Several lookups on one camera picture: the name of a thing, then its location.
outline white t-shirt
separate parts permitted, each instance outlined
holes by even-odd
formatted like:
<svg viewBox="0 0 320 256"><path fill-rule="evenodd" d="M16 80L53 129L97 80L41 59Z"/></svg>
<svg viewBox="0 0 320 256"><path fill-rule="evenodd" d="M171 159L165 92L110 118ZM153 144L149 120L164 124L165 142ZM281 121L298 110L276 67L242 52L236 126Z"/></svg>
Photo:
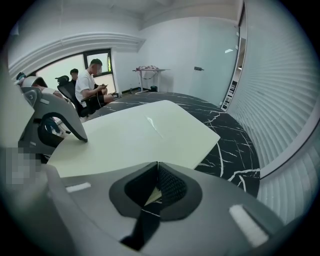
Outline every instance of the white t-shirt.
<svg viewBox="0 0 320 256"><path fill-rule="evenodd" d="M81 102L84 99L81 92L86 89L93 90L95 88L95 84L96 82L94 77L90 75L87 70L78 75L78 79L75 83L75 97L84 108L87 106L87 104L85 102Z"/></svg>

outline man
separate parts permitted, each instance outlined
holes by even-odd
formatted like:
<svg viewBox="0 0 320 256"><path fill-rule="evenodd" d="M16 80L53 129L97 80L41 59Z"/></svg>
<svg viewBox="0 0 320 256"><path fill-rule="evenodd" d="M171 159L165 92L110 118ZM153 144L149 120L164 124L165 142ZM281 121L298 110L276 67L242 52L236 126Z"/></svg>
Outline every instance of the man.
<svg viewBox="0 0 320 256"><path fill-rule="evenodd" d="M76 82L77 82L77 79L78 79L78 69L74 68L70 71L70 75L71 75L71 82L74 84L74 86L76 86Z"/></svg>
<svg viewBox="0 0 320 256"><path fill-rule="evenodd" d="M106 85L96 85L93 75L100 74L101 69L101 60L95 58L91 61L90 66L84 72L80 73L78 76L78 79L75 84L75 97L84 108L87 105L85 102L81 101L93 95L96 95L93 101L94 105L97 106L102 107L105 104L114 101L114 97L110 94L107 94L108 89Z"/></svg>

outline cable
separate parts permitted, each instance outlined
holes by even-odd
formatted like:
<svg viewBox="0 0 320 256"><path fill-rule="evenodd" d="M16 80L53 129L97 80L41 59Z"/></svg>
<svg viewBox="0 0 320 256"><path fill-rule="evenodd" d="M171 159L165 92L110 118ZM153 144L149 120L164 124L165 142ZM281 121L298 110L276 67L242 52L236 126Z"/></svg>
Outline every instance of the cable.
<svg viewBox="0 0 320 256"><path fill-rule="evenodd" d="M98 93L96 93L96 99L97 99L97 101L98 101L98 103L99 103L99 105L100 105L100 109L101 109L102 106L101 106L100 101L99 101Z"/></svg>

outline window frame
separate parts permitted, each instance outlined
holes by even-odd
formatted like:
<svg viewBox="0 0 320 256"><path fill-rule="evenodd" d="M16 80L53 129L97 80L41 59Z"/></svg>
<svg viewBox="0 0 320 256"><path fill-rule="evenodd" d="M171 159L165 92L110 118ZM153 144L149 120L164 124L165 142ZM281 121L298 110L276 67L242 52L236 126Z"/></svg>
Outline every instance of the window frame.
<svg viewBox="0 0 320 256"><path fill-rule="evenodd" d="M101 76L105 76L105 75L113 75L114 72L113 72L113 65L112 65L112 58L111 58L111 48L108 48L108 49L97 49L97 50L86 50L86 51L82 51L82 52L78 52L78 53L74 53L74 54L71 54L71 55L68 55L68 56L65 56L65 57L62 57L62 58L59 58L55 61L52 61L40 68L38 68L36 71L33 71L32 73L30 73L29 75L27 75L27 77L30 77L30 76L34 76L36 77L37 76L37 72L39 72L40 70L56 63L56 62L59 62L59 61L62 61L64 59L67 59L67 58L71 58L73 56L77 56L77 55L82 55L83 57L83 62L84 62L84 68L87 69L89 67L88 65L88 59L87 59L87 56L90 56L90 55L96 55L96 54L108 54L108 58L110 59L110 68L111 68L111 72L107 71L107 72L103 72L99 75L94 75L93 77L94 78L98 78L98 77L101 77Z"/></svg>
<svg viewBox="0 0 320 256"><path fill-rule="evenodd" d="M83 60L84 60L84 67L86 69L89 67L89 63L88 63L88 59L87 59L88 56L96 55L96 54L108 54L108 60L110 60L111 71L102 72L98 75L93 75L93 78L98 78L98 77L102 77L105 75L110 75L110 74L113 75L114 74L113 67L112 67L111 49L88 50L88 51L84 51L82 54L83 54Z"/></svg>

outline vertical blinds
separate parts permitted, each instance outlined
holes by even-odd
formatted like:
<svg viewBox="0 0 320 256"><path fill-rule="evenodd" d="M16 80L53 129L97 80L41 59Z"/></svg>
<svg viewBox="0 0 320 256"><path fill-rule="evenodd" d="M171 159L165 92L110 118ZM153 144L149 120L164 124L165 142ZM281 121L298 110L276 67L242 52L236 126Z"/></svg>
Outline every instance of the vertical blinds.
<svg viewBox="0 0 320 256"><path fill-rule="evenodd" d="M301 132L320 94L317 56L293 17L275 1L245 0L247 45L228 108L246 130L260 167ZM320 128L285 165L260 180L258 199L289 223L304 214L319 188Z"/></svg>
<svg viewBox="0 0 320 256"><path fill-rule="evenodd" d="M228 108L250 136L263 168L304 127L320 93L319 66L299 24L275 1L246 0L242 74Z"/></svg>
<svg viewBox="0 0 320 256"><path fill-rule="evenodd" d="M260 180L257 199L287 224L309 209L319 189L320 126L289 163Z"/></svg>

